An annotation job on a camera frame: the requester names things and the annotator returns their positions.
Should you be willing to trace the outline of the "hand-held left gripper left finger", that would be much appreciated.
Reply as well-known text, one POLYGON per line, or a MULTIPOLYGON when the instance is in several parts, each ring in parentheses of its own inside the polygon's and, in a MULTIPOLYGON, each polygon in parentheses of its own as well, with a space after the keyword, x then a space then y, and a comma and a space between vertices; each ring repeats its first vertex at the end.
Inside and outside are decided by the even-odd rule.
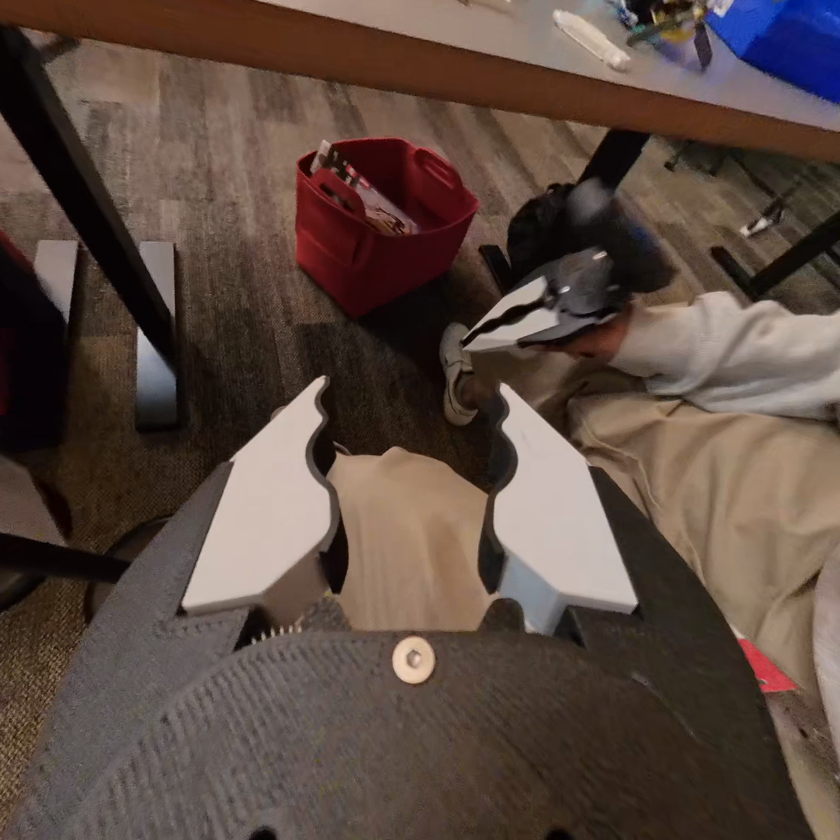
POLYGON ((343 583, 328 554, 340 534, 328 482, 332 442, 321 375, 282 407, 229 461, 224 489, 181 602, 188 616, 258 608, 289 627, 343 583))

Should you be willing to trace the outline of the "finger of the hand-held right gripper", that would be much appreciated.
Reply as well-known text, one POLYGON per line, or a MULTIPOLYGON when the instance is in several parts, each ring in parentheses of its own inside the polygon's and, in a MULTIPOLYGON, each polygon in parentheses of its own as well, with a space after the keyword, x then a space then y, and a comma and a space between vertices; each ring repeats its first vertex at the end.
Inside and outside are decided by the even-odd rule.
MULTIPOLYGON (((528 312, 544 308, 558 310, 557 300, 560 292, 560 283, 548 275, 538 276, 523 286, 512 290, 491 309, 507 311, 506 315, 498 320, 490 321, 488 329, 523 318, 528 312)), ((550 343, 560 338, 560 326, 541 332, 531 337, 528 341, 520 341, 519 344, 550 343)))
POLYGON ((520 341, 528 341, 534 335, 559 327, 564 319, 564 314, 559 310, 540 308, 528 312, 515 322, 488 329, 490 321, 498 320, 507 313, 493 309, 477 321, 469 336, 465 337, 465 350, 471 354, 508 351, 517 348, 520 341))

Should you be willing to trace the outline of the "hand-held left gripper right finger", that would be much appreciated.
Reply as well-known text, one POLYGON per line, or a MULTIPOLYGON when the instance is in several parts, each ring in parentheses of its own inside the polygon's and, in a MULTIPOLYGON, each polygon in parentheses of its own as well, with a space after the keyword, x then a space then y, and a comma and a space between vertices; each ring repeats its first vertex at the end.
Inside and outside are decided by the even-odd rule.
POLYGON ((480 579, 550 636, 572 607, 631 615, 638 598, 586 459, 509 385, 491 400, 492 488, 480 579))

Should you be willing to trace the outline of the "person's right forearm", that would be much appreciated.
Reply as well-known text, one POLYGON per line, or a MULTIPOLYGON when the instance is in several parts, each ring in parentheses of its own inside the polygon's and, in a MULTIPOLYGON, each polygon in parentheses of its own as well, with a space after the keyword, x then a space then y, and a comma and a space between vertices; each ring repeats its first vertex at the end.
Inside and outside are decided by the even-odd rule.
POLYGON ((747 307, 728 292, 689 305, 634 305, 610 360, 657 396, 711 413, 827 422, 839 418, 839 314, 793 314, 775 301, 747 307))

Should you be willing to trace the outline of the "person's right hand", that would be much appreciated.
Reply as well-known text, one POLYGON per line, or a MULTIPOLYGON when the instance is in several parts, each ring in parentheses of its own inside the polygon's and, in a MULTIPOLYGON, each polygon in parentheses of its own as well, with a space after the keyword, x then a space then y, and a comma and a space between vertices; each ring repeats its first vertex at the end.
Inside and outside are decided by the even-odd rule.
POLYGON ((563 352, 576 359, 611 360, 627 337, 634 310, 633 303, 628 303, 611 320, 596 325, 564 345, 563 352))

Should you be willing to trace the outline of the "black backpack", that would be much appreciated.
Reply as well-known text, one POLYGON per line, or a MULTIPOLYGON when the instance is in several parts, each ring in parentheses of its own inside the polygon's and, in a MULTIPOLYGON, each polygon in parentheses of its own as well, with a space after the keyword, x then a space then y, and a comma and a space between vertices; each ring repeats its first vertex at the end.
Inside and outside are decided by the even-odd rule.
POLYGON ((507 231, 507 253, 515 280, 535 269, 582 250, 567 214, 570 183, 553 183, 523 204, 507 231))

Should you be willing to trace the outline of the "white shoe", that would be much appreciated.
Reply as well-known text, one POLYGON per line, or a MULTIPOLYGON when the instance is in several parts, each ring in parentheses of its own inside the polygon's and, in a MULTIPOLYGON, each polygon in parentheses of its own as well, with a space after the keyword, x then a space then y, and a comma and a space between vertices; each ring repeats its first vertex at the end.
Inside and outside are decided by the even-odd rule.
POLYGON ((497 383, 474 372, 464 349, 466 325, 452 322, 444 330, 438 358, 444 373, 443 411, 445 420, 455 427, 473 422, 497 395, 497 383))

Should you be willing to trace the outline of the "black table leg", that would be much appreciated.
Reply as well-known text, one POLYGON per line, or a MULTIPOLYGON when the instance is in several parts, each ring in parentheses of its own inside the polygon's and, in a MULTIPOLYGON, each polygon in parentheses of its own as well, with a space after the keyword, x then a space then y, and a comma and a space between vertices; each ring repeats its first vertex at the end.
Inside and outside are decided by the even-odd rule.
POLYGON ((817 257, 827 255, 838 241, 839 211, 835 211, 781 256, 752 274, 723 247, 712 247, 710 256, 745 297, 756 302, 817 257))
MULTIPOLYGON (((649 134, 628 130, 610 129, 599 143, 590 161, 584 168, 574 188, 590 180, 597 180, 607 190, 614 192, 624 176, 636 163, 649 134)), ((508 250, 503 251, 498 245, 481 245, 479 255, 489 270, 498 290, 502 293, 511 291, 521 280, 515 280, 508 257, 508 250)))
POLYGON ((37 47, 2 26, 2 119, 117 292, 136 326, 134 422, 146 434, 181 425, 175 330, 175 247, 136 244, 53 88, 46 62, 73 38, 37 47))

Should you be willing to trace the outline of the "red fabric basket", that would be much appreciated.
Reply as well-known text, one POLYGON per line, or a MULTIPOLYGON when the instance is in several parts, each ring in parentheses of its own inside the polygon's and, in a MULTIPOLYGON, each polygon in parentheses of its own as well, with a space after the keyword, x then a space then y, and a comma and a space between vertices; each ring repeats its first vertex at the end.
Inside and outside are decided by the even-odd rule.
POLYGON ((357 319, 448 272, 479 201, 452 164, 427 148, 398 138, 331 143, 421 228, 407 236, 380 233, 313 185, 309 169, 317 150, 299 159, 297 264, 357 319))

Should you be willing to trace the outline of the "printed packets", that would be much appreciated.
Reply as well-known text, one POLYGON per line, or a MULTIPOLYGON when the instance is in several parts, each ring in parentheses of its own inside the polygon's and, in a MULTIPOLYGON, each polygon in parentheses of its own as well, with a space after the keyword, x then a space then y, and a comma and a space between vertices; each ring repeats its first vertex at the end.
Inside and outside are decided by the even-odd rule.
POLYGON ((313 185, 331 201, 380 233, 407 236, 421 232, 419 224, 373 186, 336 143, 321 141, 309 174, 313 185))

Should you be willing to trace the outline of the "dark chair base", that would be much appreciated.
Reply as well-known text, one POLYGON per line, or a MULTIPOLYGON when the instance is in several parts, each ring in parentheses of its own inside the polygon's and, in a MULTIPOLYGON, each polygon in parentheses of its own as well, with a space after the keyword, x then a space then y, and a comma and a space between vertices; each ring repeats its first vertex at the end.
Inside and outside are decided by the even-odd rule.
POLYGON ((90 624, 120 577, 171 518, 142 522, 104 554, 2 534, 2 613, 21 603, 47 579, 82 581, 86 584, 83 615, 85 624, 90 624))

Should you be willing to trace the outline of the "white plastic bottle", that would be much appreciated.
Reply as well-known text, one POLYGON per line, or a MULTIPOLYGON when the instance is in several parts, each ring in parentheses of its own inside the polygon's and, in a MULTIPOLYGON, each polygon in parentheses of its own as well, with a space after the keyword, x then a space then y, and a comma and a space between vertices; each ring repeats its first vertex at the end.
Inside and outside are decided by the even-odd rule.
POLYGON ((631 57, 615 45, 603 32, 583 17, 563 9, 555 9, 552 18, 557 29, 577 45, 583 47, 605 66, 617 72, 626 72, 631 57))

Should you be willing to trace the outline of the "red packet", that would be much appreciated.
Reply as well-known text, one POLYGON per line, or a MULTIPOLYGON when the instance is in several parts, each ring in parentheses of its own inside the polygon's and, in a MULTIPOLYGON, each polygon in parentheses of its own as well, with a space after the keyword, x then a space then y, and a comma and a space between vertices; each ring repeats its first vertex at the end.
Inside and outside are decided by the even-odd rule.
POLYGON ((795 682, 747 638, 737 636, 737 640, 762 693, 781 694, 797 690, 795 682))

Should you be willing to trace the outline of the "blue storage bin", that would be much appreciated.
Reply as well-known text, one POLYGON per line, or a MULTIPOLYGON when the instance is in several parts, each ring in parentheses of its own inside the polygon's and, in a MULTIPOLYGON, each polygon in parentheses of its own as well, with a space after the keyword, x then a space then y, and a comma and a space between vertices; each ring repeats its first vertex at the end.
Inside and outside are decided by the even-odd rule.
POLYGON ((838 1, 732 1, 708 24, 742 61, 839 103, 838 1))

